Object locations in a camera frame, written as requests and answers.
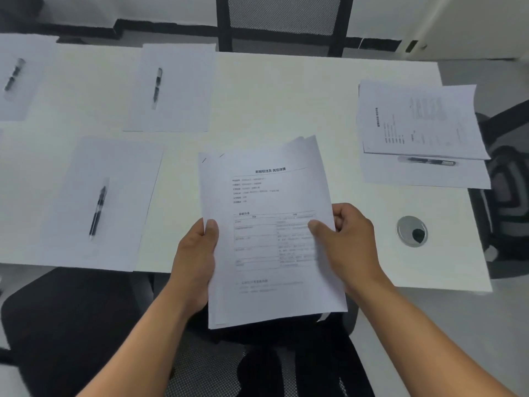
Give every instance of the person's left hand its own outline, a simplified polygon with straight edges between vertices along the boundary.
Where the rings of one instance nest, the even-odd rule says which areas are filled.
[[[189,316],[206,306],[207,285],[215,268],[213,251],[217,240],[217,222],[208,220],[204,233],[204,221],[199,219],[178,244],[167,285],[184,301]]]

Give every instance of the document title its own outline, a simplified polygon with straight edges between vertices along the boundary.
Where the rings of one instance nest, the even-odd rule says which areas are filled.
[[[255,170],[255,173],[256,174],[262,174],[262,173],[275,173],[277,171],[285,171],[286,168],[283,167],[283,168],[272,168],[272,169],[268,169],[268,170]]]

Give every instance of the forearm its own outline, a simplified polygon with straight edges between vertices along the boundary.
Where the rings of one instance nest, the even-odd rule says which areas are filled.
[[[411,396],[512,396],[389,280],[354,295]]]
[[[79,396],[162,396],[187,319],[178,290],[164,288]]]

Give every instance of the person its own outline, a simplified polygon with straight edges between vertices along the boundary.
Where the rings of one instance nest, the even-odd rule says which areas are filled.
[[[373,326],[411,396],[513,396],[406,300],[382,271],[374,228],[358,209],[333,205],[336,231],[311,220],[345,291]],[[180,241],[168,284],[116,354],[78,394],[162,396],[188,319],[207,303],[218,226],[198,220]]]

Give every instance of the hand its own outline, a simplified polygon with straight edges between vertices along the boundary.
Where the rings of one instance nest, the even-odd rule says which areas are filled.
[[[217,240],[217,222],[208,220],[204,233],[204,221],[199,219],[178,244],[167,285],[182,299],[189,317],[206,306],[207,285],[215,268],[213,251]]]
[[[378,262],[374,228],[371,221],[349,203],[332,205],[336,231],[318,220],[310,220],[308,228],[320,242],[334,273],[346,285],[353,298],[362,287],[374,281],[389,281]]]

